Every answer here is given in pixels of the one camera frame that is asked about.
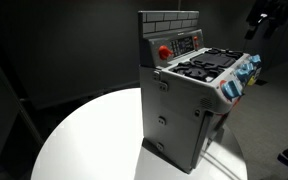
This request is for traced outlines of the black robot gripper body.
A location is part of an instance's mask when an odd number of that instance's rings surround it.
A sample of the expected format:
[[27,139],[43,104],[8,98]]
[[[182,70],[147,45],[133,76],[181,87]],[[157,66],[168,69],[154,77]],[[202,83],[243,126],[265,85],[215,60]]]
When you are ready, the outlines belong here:
[[248,30],[245,34],[246,40],[252,40],[259,26],[265,21],[268,28],[262,38],[270,39],[279,26],[288,20],[288,0],[256,0],[249,15],[246,18]]

